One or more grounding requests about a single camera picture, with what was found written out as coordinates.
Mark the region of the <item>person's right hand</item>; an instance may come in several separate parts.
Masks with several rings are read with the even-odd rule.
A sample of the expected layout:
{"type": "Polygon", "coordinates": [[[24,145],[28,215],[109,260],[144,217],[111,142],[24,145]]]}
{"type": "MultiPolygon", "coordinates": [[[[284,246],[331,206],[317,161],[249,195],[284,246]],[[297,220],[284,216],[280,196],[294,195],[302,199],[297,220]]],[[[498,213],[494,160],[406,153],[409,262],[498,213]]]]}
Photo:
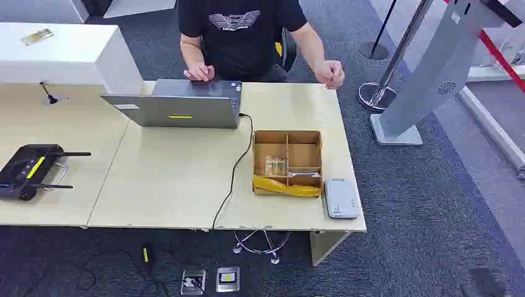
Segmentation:
{"type": "Polygon", "coordinates": [[[187,70],[183,71],[183,74],[189,80],[208,82],[214,79],[215,68],[200,62],[190,65],[187,70]]]}

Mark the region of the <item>person's left hand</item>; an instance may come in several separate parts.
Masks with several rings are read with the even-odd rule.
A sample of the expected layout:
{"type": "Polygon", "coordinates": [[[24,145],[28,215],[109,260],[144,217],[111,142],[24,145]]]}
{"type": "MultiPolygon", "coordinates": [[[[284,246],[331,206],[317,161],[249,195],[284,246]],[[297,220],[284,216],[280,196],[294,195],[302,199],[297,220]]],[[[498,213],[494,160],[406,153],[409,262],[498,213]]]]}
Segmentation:
{"type": "Polygon", "coordinates": [[[313,72],[327,89],[335,90],[344,84],[345,73],[340,61],[321,61],[314,67],[313,72]]]}

